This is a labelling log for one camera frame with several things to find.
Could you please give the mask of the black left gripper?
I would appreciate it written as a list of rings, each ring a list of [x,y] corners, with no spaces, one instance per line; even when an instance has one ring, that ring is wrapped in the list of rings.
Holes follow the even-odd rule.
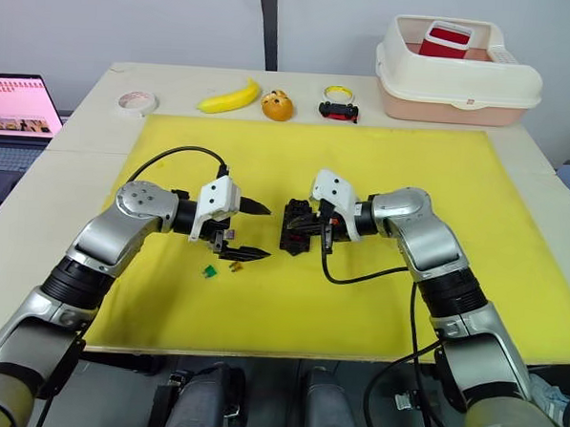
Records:
[[[264,204],[248,197],[210,196],[202,198],[201,238],[211,244],[220,259],[232,262],[252,262],[270,256],[269,252],[257,247],[240,246],[231,248],[225,239],[230,229],[230,219],[238,212],[248,215],[266,215],[272,212]]]

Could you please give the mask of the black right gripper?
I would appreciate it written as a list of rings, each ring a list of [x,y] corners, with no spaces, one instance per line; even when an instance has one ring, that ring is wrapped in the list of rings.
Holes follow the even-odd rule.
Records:
[[[292,239],[309,240],[313,236],[320,236],[321,251],[324,254],[330,254],[336,243],[350,241],[343,216],[336,212],[334,204],[327,201],[319,201],[316,214],[296,216],[287,226],[295,227],[290,231]]]

